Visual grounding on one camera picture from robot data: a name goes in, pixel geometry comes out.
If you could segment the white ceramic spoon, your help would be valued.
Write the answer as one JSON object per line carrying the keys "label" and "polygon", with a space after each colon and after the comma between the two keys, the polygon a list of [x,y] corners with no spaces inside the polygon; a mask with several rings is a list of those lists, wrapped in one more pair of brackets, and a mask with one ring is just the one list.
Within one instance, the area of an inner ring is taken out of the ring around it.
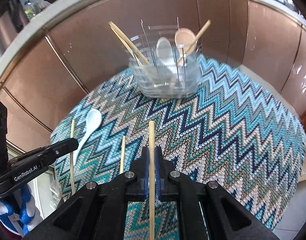
{"label": "white ceramic spoon", "polygon": [[77,162],[78,155],[82,150],[83,145],[87,142],[88,138],[92,135],[93,132],[102,122],[102,114],[98,109],[91,109],[86,116],[86,132],[83,138],[81,139],[77,150],[73,152],[73,164],[75,165]]}

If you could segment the light blue ceramic spoon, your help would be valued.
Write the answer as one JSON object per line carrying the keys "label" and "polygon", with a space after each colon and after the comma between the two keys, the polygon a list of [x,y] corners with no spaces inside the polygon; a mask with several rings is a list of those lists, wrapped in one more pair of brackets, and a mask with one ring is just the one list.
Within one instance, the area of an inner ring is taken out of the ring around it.
{"label": "light blue ceramic spoon", "polygon": [[163,77],[169,77],[173,80],[179,81],[173,50],[169,40],[166,37],[161,37],[157,41],[156,54],[162,64],[159,70],[160,74]]}

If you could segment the blue white glove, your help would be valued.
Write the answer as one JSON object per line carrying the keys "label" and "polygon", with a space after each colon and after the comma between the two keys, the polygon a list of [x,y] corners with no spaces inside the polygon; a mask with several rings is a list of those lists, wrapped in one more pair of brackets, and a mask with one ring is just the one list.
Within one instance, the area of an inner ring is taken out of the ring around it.
{"label": "blue white glove", "polygon": [[24,184],[11,198],[0,199],[0,222],[15,235],[24,237],[42,221],[39,209],[35,206],[34,196],[28,184]]}

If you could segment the zigzag patterned table mat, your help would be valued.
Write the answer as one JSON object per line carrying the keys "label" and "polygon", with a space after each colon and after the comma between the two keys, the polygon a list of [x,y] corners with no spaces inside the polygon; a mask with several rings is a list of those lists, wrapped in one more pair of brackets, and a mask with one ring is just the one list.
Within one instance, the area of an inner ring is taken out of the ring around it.
{"label": "zigzag patterned table mat", "polygon": [[185,99],[144,96],[126,69],[94,88],[57,125],[55,143],[81,140],[91,109],[102,114],[70,168],[69,156],[56,160],[64,198],[71,188],[99,184],[124,170],[148,144],[148,123],[155,122],[155,142],[165,159],[194,181],[217,181],[268,229],[274,230],[293,197],[306,135],[297,114],[239,70],[201,56],[202,79]]}

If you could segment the copper thermos kettle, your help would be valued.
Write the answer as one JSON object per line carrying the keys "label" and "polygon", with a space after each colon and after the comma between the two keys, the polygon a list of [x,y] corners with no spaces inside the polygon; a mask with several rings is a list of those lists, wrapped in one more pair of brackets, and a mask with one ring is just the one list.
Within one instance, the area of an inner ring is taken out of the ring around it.
{"label": "copper thermos kettle", "polygon": [[10,0],[0,15],[0,33],[4,37],[15,37],[26,25],[29,19],[26,16],[20,0]]}

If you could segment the green capped oil bottle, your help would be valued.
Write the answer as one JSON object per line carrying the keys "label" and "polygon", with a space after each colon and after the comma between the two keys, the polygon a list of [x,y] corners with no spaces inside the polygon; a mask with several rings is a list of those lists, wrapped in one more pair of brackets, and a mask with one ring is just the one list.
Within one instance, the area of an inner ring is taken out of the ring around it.
{"label": "green capped oil bottle", "polygon": [[32,20],[37,14],[41,13],[44,10],[44,7],[36,2],[26,0],[24,3],[24,13],[26,14],[29,20]]}

